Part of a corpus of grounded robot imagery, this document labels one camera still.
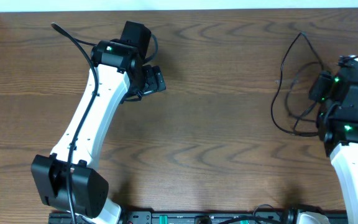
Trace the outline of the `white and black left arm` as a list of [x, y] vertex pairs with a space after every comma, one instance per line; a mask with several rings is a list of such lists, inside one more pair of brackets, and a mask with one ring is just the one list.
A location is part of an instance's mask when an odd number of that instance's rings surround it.
[[119, 221], [122, 209], [98, 173], [102, 145], [119, 105], [166, 89], [147, 55], [156, 39], [144, 24], [127, 21], [120, 38], [94, 44], [84, 55], [89, 78], [70, 124], [50, 155], [36, 155], [31, 164], [42, 203], [69, 212], [68, 223]]

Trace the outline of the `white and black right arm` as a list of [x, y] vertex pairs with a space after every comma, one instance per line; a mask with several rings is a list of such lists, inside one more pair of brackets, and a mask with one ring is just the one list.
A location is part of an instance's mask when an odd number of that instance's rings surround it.
[[320, 73], [309, 98], [320, 103], [316, 126], [334, 167], [349, 223], [358, 223], [358, 68]]

